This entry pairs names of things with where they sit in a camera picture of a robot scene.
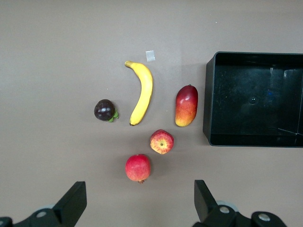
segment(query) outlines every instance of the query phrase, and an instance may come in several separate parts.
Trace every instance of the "piece of tape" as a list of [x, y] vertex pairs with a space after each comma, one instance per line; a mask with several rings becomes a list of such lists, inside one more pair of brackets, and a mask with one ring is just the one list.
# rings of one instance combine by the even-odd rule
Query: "piece of tape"
[[155, 53], [154, 51], [146, 51], [146, 60], [147, 61], [154, 61], [155, 60]]

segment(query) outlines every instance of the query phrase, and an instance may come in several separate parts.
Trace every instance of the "gray background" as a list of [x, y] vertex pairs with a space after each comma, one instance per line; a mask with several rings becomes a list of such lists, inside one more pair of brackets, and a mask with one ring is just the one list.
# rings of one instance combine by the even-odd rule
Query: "gray background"
[[[0, 1], [0, 216], [19, 222], [86, 181], [79, 227], [190, 227], [203, 179], [247, 217], [265, 210], [302, 226], [302, 149], [211, 147], [202, 133], [206, 63], [217, 51], [302, 53], [302, 10], [301, 0]], [[127, 60], [154, 78], [134, 127], [141, 87]], [[198, 112], [179, 128], [175, 96], [187, 84]], [[114, 123], [93, 114], [103, 98], [119, 110]], [[175, 138], [164, 156], [149, 146], [160, 128]], [[137, 153], [152, 161], [143, 185], [124, 172]]]

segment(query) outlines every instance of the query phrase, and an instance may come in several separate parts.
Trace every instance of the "yellow banana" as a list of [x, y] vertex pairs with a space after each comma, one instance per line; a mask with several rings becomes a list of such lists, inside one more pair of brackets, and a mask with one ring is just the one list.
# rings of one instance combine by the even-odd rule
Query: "yellow banana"
[[125, 66], [134, 70], [141, 82], [140, 98], [129, 120], [129, 124], [134, 126], [141, 122], [150, 103], [153, 85], [152, 74], [150, 70], [141, 63], [126, 61]]

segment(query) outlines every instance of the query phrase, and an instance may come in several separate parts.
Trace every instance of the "red pomegranate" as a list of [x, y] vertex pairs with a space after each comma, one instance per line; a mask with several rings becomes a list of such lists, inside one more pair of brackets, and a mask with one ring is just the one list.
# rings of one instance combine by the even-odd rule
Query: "red pomegranate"
[[146, 155], [133, 155], [126, 161], [125, 172], [132, 181], [143, 183], [151, 174], [151, 163]]

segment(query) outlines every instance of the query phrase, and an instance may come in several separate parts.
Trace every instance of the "black bin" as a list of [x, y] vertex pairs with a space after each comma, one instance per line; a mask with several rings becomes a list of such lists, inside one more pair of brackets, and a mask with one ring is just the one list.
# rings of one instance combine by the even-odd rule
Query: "black bin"
[[303, 147], [303, 54], [217, 52], [206, 66], [212, 146]]

